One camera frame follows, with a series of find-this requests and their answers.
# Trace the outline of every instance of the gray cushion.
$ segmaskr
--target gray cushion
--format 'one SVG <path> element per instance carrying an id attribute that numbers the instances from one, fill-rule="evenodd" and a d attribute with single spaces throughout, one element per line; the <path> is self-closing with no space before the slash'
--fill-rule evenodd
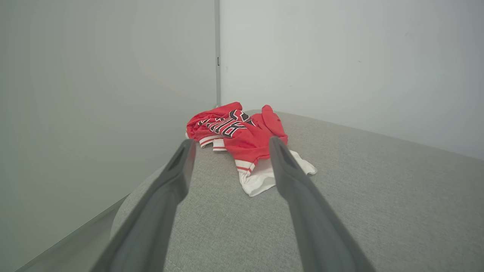
<path id="1" fill-rule="evenodd" d="M 278 113 L 289 148 L 378 271 L 484 271 L 484 161 Z M 114 233 L 149 184 L 121 206 Z M 302 271 L 287 203 L 242 190 L 228 153 L 197 148 L 165 271 Z"/>

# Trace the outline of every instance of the white wall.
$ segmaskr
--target white wall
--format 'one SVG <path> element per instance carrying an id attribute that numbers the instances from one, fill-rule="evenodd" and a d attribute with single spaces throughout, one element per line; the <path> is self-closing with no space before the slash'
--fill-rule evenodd
<path id="1" fill-rule="evenodd" d="M 0 271 L 12 272 L 168 162 L 216 104 L 215 7 L 0 1 Z"/>
<path id="2" fill-rule="evenodd" d="M 484 159 L 484 1 L 222 1 L 222 104 Z"/>

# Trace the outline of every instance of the red clothing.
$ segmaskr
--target red clothing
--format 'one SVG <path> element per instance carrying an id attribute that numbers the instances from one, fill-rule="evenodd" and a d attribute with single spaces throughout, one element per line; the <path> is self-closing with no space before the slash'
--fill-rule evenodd
<path id="1" fill-rule="evenodd" d="M 204 111 L 188 122 L 186 132 L 201 147 L 213 143 L 214 151 L 227 150 L 237 170 L 249 174 L 259 159 L 270 158 L 269 138 L 277 136 L 287 144 L 281 120 L 269 105 L 251 117 L 242 111 L 239 102 Z"/>

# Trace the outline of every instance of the red fabric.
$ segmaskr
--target red fabric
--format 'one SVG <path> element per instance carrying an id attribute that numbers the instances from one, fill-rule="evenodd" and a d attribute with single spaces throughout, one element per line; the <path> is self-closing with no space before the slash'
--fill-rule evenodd
<path id="1" fill-rule="evenodd" d="M 255 165 L 259 159 L 270 158 L 269 138 L 272 136 L 279 137 L 287 144 L 281 120 L 269 105 L 262 108 L 262 113 L 251 117 L 242 112 L 238 102 L 205 111 L 188 122 L 186 131 L 188 137 L 196 141 L 222 135 L 225 148 L 234 159 Z"/>

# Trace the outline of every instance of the gray upholstery fabric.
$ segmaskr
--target gray upholstery fabric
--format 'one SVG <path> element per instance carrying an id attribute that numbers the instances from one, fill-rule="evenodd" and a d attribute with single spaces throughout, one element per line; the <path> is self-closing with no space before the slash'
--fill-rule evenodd
<path id="1" fill-rule="evenodd" d="M 484 271 L 484 161 L 278 115 L 289 148 L 318 168 L 311 180 L 378 271 Z M 151 182 L 126 199 L 113 233 Z M 165 271 L 302 271 L 286 202 L 275 187 L 247 196 L 230 154 L 198 148 Z"/>

